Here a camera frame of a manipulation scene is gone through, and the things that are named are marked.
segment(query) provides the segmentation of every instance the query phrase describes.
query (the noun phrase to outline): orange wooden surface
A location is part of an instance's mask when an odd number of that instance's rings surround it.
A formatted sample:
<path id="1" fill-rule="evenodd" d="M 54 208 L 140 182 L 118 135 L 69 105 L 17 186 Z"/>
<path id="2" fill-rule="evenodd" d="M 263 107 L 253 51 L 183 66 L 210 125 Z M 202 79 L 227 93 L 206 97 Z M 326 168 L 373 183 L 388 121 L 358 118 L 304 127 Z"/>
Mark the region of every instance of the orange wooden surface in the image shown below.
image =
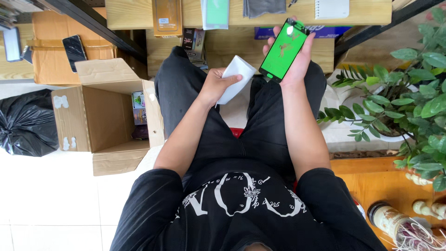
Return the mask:
<path id="1" fill-rule="evenodd" d="M 411 217 L 426 218 L 433 224 L 444 224 L 433 217 L 417 215 L 412 210 L 412 203 L 417 200 L 425 200 L 431 205 L 434 200 L 432 185 L 419 186 L 405 177 L 405 172 L 395 169 L 393 161 L 399 157 L 363 158 L 363 159 L 335 159 L 331 161 L 332 169 L 336 176 L 346 183 L 350 194 L 355 198 L 364 210 L 375 201 L 385 200 L 398 211 Z M 436 194 L 435 200 L 444 194 Z M 371 226 L 379 237 L 391 241 L 380 229 Z M 388 250 L 392 246 L 382 241 Z"/>

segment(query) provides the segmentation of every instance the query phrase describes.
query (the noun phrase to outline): black t-shirt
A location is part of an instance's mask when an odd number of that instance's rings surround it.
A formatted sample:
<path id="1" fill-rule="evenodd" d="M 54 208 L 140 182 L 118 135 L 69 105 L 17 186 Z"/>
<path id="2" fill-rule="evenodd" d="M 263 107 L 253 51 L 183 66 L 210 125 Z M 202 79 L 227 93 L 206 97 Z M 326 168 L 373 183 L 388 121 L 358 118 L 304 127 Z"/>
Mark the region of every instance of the black t-shirt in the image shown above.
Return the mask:
<path id="1" fill-rule="evenodd" d="M 262 163 L 226 159 L 184 189 L 172 170 L 141 175 L 110 250 L 242 251 L 253 243 L 286 251 L 386 250 L 343 180 L 326 168 L 306 172 L 296 195 Z"/>

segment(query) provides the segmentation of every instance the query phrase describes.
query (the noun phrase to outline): man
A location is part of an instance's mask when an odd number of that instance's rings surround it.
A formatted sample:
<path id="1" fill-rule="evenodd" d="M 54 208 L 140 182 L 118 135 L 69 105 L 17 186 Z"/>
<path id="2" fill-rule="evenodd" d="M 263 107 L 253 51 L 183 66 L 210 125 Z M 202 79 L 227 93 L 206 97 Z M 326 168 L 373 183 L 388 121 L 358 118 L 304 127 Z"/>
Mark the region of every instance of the man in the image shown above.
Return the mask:
<path id="1" fill-rule="evenodd" d="M 135 181 L 112 251 L 385 250 L 330 169 L 315 120 L 326 80 L 310 60 L 313 38 L 280 84 L 253 80 L 239 139 L 214 106 L 242 76 L 206 75 L 172 49 L 155 80 L 169 139 Z"/>

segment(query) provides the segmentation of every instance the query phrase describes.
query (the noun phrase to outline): right hand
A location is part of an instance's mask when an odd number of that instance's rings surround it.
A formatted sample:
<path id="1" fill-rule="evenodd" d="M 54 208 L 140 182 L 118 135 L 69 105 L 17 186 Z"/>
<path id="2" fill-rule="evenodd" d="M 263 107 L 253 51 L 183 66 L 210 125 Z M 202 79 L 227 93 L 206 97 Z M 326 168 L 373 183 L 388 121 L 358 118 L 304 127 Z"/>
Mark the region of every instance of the right hand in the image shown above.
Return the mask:
<path id="1" fill-rule="evenodd" d="M 210 69 L 204 81 L 203 88 L 198 94 L 197 99 L 206 107 L 211 108 L 223 96 L 224 91 L 230 85 L 243 79 L 242 75 L 234 75 L 222 79 L 222 74 L 226 68 Z"/>
<path id="2" fill-rule="evenodd" d="M 277 37 L 281 30 L 281 27 L 275 26 L 273 28 L 274 35 Z M 311 47 L 313 45 L 313 39 L 316 33 L 311 33 L 308 35 L 307 39 L 304 42 L 304 45 L 301 48 L 301 51 L 296 55 L 293 63 L 289 67 L 289 70 L 285 74 L 280 82 L 280 86 L 294 86 L 297 84 L 304 85 L 304 77 L 308 70 L 308 65 L 311 60 Z M 274 38 L 268 38 L 268 45 L 263 46 L 263 54 L 266 56 L 268 54 L 269 48 L 274 44 Z"/>

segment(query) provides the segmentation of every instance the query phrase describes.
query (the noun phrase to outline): potted plant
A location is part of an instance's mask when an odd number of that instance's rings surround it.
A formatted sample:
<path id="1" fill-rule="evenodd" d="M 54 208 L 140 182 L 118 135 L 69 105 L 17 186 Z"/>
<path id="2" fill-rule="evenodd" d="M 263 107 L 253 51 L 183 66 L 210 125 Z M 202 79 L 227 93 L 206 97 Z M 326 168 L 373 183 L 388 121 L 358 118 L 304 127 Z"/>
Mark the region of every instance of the potted plant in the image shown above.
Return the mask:
<path id="1" fill-rule="evenodd" d="M 439 26 L 418 26 L 423 39 L 423 50 L 404 48 L 391 55 L 410 61 L 404 70 L 388 72 L 380 65 L 373 69 L 349 66 L 341 70 L 332 87 L 350 86 L 363 91 L 361 104 L 353 103 L 350 109 L 324 108 L 319 112 L 318 123 L 327 121 L 349 122 L 357 126 L 348 136 L 356 141 L 370 141 L 369 134 L 380 138 L 402 136 L 397 168 L 408 167 L 422 178 L 434 178 L 434 190 L 446 189 L 446 24 L 443 10 L 433 8 L 432 16 Z M 367 86 L 380 85 L 379 91 L 370 93 Z M 414 91 L 411 86 L 418 86 Z"/>

